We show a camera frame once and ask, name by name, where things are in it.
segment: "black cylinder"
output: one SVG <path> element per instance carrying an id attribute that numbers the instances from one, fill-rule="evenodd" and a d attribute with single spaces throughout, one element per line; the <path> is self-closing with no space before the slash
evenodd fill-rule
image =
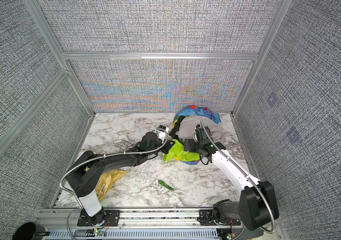
<path id="1" fill-rule="evenodd" d="M 21 225 L 13 235 L 13 240 L 41 240 L 45 236 L 49 236 L 50 232 L 46 232 L 42 225 L 33 222 L 27 222 Z"/>

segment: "green fabric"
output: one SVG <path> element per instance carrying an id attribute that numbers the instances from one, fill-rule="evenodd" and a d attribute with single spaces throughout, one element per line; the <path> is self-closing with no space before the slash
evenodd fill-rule
<path id="1" fill-rule="evenodd" d="M 164 156 L 163 156 L 164 162 L 167 162 L 174 157 L 177 157 L 180 161 L 184 161 L 184 162 L 191 162 L 191 161 L 200 160 L 200 155 L 198 153 L 185 152 L 184 151 L 184 145 L 182 143 L 180 143 L 176 139 L 172 139 L 172 141 L 174 141 L 175 144 L 169 150 L 168 154 L 164 154 Z"/>

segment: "gold plastic bag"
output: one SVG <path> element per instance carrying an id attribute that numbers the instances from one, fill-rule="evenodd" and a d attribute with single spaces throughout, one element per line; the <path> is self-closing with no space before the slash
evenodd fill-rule
<path id="1" fill-rule="evenodd" d="M 99 201 L 101 201 L 105 194 L 111 189 L 111 187 L 115 184 L 117 180 L 119 180 L 122 176 L 124 176 L 127 172 L 123 170 L 111 170 L 102 174 L 99 178 L 99 181 L 96 185 L 96 194 Z"/>

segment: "blue fabric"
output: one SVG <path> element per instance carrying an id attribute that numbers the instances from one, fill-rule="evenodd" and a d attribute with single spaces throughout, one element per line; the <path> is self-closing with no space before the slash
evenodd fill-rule
<path id="1" fill-rule="evenodd" d="M 187 106 L 186 108 L 178 112 L 175 116 L 175 119 L 178 119 L 179 116 L 190 116 L 190 115 L 198 115 L 198 116 L 207 117 L 211 119 L 213 122 L 215 122 L 216 124 L 219 124 L 221 122 L 218 113 L 213 113 L 209 111 L 208 108 L 198 108 L 193 105 Z"/>

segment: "green pepper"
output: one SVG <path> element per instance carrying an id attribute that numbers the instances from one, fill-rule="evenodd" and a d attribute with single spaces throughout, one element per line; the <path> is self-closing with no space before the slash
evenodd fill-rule
<path id="1" fill-rule="evenodd" d="M 169 186 L 168 184 L 164 183 L 163 180 L 159 180 L 159 184 L 164 186 L 165 188 L 171 190 L 171 191 L 174 191 L 174 189 L 171 186 Z"/>

